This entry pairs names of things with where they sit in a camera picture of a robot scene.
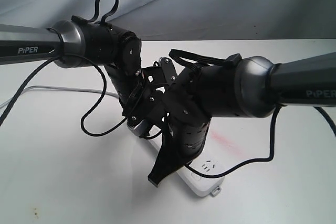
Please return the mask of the left black Piper robot arm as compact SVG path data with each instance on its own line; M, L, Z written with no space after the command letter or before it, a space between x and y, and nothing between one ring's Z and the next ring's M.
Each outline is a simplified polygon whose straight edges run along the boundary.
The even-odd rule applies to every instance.
M153 118L156 91L141 66L141 40L112 24L73 17L50 28L1 25L1 64L40 61L34 77L47 65L94 67L102 81L111 81L123 109L124 121L137 136L147 135L160 119Z

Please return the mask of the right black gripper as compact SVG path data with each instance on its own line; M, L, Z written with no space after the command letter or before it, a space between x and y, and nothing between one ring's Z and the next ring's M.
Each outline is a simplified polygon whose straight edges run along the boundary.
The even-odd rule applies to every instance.
M189 164L202 152L210 126L210 117L203 112L170 112L167 117L160 147L154 166L148 174L148 181L155 187Z

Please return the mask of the right black Piper robot arm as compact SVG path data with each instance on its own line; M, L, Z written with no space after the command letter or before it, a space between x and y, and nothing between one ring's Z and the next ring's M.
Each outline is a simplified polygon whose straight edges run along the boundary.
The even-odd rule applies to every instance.
M289 105L335 106L335 53L288 63L234 54L226 59L173 49L183 71L162 97L162 145L148 180L154 186L202 152L211 119L271 117L269 162L275 154L275 122Z

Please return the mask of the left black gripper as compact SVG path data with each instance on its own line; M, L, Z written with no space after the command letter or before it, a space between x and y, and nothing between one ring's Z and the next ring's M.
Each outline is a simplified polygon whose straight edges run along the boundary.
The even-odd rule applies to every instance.
M130 130L149 130L153 124L148 117L155 106L155 91L147 86L140 91L134 102L124 105L123 122Z

